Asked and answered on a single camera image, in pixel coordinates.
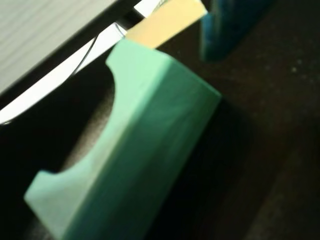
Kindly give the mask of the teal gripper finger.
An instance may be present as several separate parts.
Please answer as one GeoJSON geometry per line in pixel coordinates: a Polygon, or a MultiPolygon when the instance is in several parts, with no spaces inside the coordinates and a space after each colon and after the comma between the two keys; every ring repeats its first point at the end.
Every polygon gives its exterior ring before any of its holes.
{"type": "Polygon", "coordinates": [[[218,62],[230,54],[262,18],[271,0],[212,0],[201,18],[201,58],[218,62]]]}

